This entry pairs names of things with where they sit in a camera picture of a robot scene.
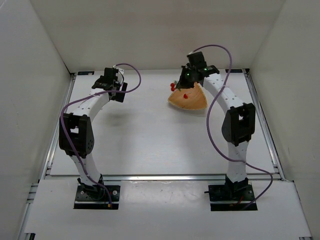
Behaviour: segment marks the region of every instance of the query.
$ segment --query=black bracket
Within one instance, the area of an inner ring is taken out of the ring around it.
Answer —
[[[251,140],[255,132],[256,108],[252,103],[231,107],[225,114],[222,124],[222,135],[228,143],[236,147]]]
[[[225,176],[224,187],[225,187],[225,190],[229,193],[231,198],[238,197],[241,194],[241,193],[239,194],[239,192],[245,189],[248,185],[249,185],[249,180],[247,177],[242,181],[232,182],[227,177],[227,175]]]
[[[95,144],[90,117],[87,115],[76,116],[73,115],[73,113],[64,113],[63,121],[75,149],[80,157],[85,158],[92,152]],[[71,132],[71,129],[75,128],[78,128],[78,133]],[[59,147],[64,150],[67,155],[75,155],[62,128],[61,120],[59,121]]]
[[[226,182],[224,185],[209,185],[208,191],[205,194],[209,194],[211,211],[241,211],[249,202],[255,199],[254,190],[252,185],[248,184],[248,179],[243,181],[241,189],[230,188],[231,181]],[[258,210],[257,204],[253,202],[248,206],[245,211]]]
[[[109,205],[108,194],[104,188],[99,185],[86,185],[77,179],[79,185],[76,190],[74,199],[74,209],[102,209],[102,210],[117,210],[119,208],[120,186],[119,185],[104,185],[102,175],[98,181],[99,184],[104,185],[111,196],[112,206]]]
[[[201,51],[187,56],[189,63],[182,67],[177,89],[190,89],[195,83],[204,85],[204,79],[211,74],[219,74],[219,70],[214,66],[207,66],[204,55]]]
[[[128,84],[126,82],[123,82],[123,83],[119,82],[117,73],[119,73],[118,69],[106,67],[104,69],[104,75],[103,76],[101,75],[95,81],[95,83],[93,84],[93,86],[91,88],[92,89],[103,89],[105,91],[109,91],[109,90],[119,91],[122,86],[121,91],[126,91]],[[125,99],[125,93],[122,93],[122,92],[111,93],[110,92],[109,98],[110,98],[110,100],[114,100],[114,101],[123,103],[124,99]]]

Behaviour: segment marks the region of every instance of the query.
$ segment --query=white wall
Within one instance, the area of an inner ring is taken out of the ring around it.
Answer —
[[[0,239],[17,237],[70,76],[28,0],[0,6]]]
[[[252,67],[286,177],[320,239],[320,1],[287,0]]]
[[[67,67],[119,62],[177,69],[206,44],[223,44],[235,68],[251,65],[285,0],[31,0]],[[223,50],[208,63],[228,67]]]

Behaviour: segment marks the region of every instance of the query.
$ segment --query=metal frame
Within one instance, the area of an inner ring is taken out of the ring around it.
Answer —
[[[65,106],[70,101],[71,93],[72,93],[72,91],[74,89],[76,77],[77,77],[76,74],[73,74],[71,76],[71,81],[69,83],[68,90],[66,91],[66,94],[64,96],[62,107]],[[45,179],[47,168],[49,166],[51,166],[51,164],[52,164],[52,160],[54,158],[56,147],[57,147],[58,140],[59,140],[58,132],[59,132],[59,119],[57,120],[56,125],[55,125],[55,129],[54,129],[54,132],[53,132],[51,143],[50,143],[47,155],[45,157],[44,166],[43,166],[43,169],[42,169],[42,172],[41,172],[41,176],[39,177],[39,180]]]
[[[31,203],[26,203],[25,208],[24,208],[24,217],[20,226],[20,231],[17,237],[17,240],[29,240],[31,239],[31,234],[30,233],[25,233],[25,228],[27,225],[27,221],[30,215],[31,211]]]
[[[195,174],[195,175],[102,175],[104,181],[224,181],[226,179],[225,174]],[[274,180],[282,180],[278,173],[272,174]],[[60,175],[51,176],[48,175],[45,179],[49,180],[65,180],[65,179],[76,179],[78,175]],[[247,175],[249,180],[270,180],[268,174],[260,173],[249,173]]]
[[[278,156],[278,153],[277,153],[277,150],[276,150],[276,146],[275,146],[274,141],[272,139],[272,136],[271,136],[271,133],[270,133],[270,129],[269,129],[269,126],[268,126],[264,111],[262,109],[261,103],[259,101],[258,94],[257,94],[256,88],[255,88],[253,79],[251,77],[250,71],[249,71],[249,69],[244,68],[244,69],[242,69],[242,72],[244,74],[246,83],[248,85],[249,92],[250,92],[251,98],[253,100],[253,104],[255,105],[256,114],[258,116],[258,119],[259,119],[259,122],[260,122],[260,126],[261,126],[261,129],[262,129],[262,133],[263,133],[266,145],[267,145],[267,147],[269,149],[269,153],[270,153],[272,162],[273,162],[274,165],[277,166],[281,178],[283,180],[286,180],[285,173],[284,173],[284,171],[282,169],[282,166],[281,166],[281,163],[280,163],[280,160],[279,160],[279,156]]]

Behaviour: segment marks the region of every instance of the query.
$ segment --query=cable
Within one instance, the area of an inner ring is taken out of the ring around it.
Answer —
[[[94,199],[93,197],[91,197],[91,199],[94,200],[94,201],[99,201],[99,200],[101,200],[105,195],[106,195],[106,190],[103,189],[103,194],[102,194],[102,196],[101,196],[100,198]]]
[[[243,199],[244,199],[244,196],[241,196],[239,201],[237,203],[230,204],[230,207],[235,207],[235,206],[239,205],[242,202]]]
[[[121,82],[121,85],[120,85],[120,87],[124,84],[124,82],[125,82],[125,77],[124,77],[124,75],[119,71],[119,73],[121,74],[121,76],[122,76],[122,82]]]
[[[69,144],[70,144],[70,146],[71,146],[71,148],[72,148],[72,150],[73,150],[76,158],[78,159],[78,161],[79,161],[79,163],[80,163],[80,165],[81,165],[81,167],[82,167],[82,169],[83,169],[84,174],[87,176],[87,178],[88,178],[92,183],[94,183],[95,185],[98,185],[99,187],[103,188],[103,189],[106,191],[106,193],[107,193],[107,195],[108,195],[108,198],[109,198],[109,201],[108,201],[108,202],[109,202],[110,205],[112,205],[112,201],[111,201],[111,195],[110,195],[110,193],[109,193],[109,190],[106,188],[105,185],[96,182],[95,180],[93,180],[93,179],[89,176],[89,174],[88,174],[88,172],[87,172],[87,170],[86,170],[86,167],[85,167],[84,163],[82,162],[81,157],[79,156],[79,153],[77,152],[77,149],[76,149],[75,145],[73,144],[73,142],[72,142],[72,140],[71,140],[71,138],[70,138],[70,136],[69,136],[69,134],[68,134],[68,131],[67,131],[67,128],[66,128],[66,125],[65,125],[65,121],[64,121],[64,112],[65,112],[65,110],[66,110],[69,106],[71,106],[71,105],[73,105],[73,104],[76,104],[76,103],[79,103],[79,102],[82,102],[82,101],[84,101],[84,100],[91,99],[91,98],[93,98],[94,96],[97,96],[97,95],[100,95],[100,94],[106,94],[106,93],[123,93],[123,94],[128,94],[128,93],[131,93],[131,92],[133,92],[134,90],[136,90],[136,89],[140,86],[140,84],[141,84],[141,75],[140,75],[140,72],[139,72],[134,66],[132,66],[132,65],[129,64],[129,63],[118,63],[118,64],[116,64],[115,66],[120,66],[120,65],[127,65],[127,66],[133,68],[133,69],[136,71],[136,73],[137,73],[138,76],[139,76],[139,83],[138,83],[138,85],[137,85],[136,87],[134,87],[133,89],[128,90],[128,91],[108,90],[108,91],[100,91],[100,92],[97,92],[97,93],[95,93],[95,94],[92,94],[92,95],[89,95],[89,96],[86,96],[86,97],[84,97],[84,98],[81,98],[81,99],[78,99],[78,100],[75,100],[75,101],[73,101],[73,102],[68,103],[67,105],[65,105],[65,106],[62,108],[61,113],[60,113],[60,121],[61,121],[62,129],[63,129],[63,131],[64,131],[64,134],[65,134],[65,136],[66,136],[66,138],[67,138],[67,140],[68,140],[68,142],[69,142]]]
[[[233,162],[233,163],[244,163],[245,165],[247,165],[248,167],[252,168],[252,169],[255,169],[255,170],[258,170],[260,172],[263,172],[263,173],[266,173],[270,176],[270,183],[269,185],[255,198],[253,199],[251,202],[249,202],[242,210],[246,209],[247,207],[249,207],[251,204],[253,204],[255,201],[257,201],[272,185],[273,181],[274,181],[274,177],[272,176],[272,174],[266,170],[263,170],[261,168],[258,168],[258,167],[255,167],[255,166],[252,166],[251,164],[247,163],[246,161],[244,160],[236,160],[236,159],[232,159],[232,158],[229,158],[228,156],[226,156],[222,151],[220,151],[220,149],[217,147],[215,141],[213,140],[212,138],[212,135],[211,135],[211,131],[210,131],[210,126],[209,126],[209,119],[210,119],[210,113],[211,113],[211,110],[215,104],[215,102],[217,101],[218,97],[221,95],[221,93],[224,91],[225,87],[226,87],[226,83],[228,81],[228,78],[229,78],[229,75],[230,75],[230,72],[231,72],[231,69],[232,69],[232,56],[231,56],[231,53],[230,51],[222,46],[222,45],[218,45],[218,44],[209,44],[209,45],[204,45],[204,46],[201,46],[201,47],[198,47],[197,49],[193,50],[191,53],[194,53],[200,49],[204,49],[204,48],[207,48],[207,47],[218,47],[218,48],[221,48],[223,50],[225,50],[229,56],[229,69],[228,69],[228,72],[225,76],[225,80],[223,82],[223,86],[222,88],[220,89],[220,91],[218,92],[218,94],[214,97],[209,109],[208,109],[208,113],[206,115],[206,129],[207,129],[207,133],[208,133],[208,136],[209,136],[209,139],[210,139],[210,142],[212,143],[214,149],[222,156],[224,157],[226,160],[230,161],[230,162]]]

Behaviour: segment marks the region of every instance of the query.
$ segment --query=wooden bowl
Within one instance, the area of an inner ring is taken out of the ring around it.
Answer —
[[[172,105],[186,110],[205,109],[207,99],[198,83],[194,83],[194,88],[176,89],[168,98]]]

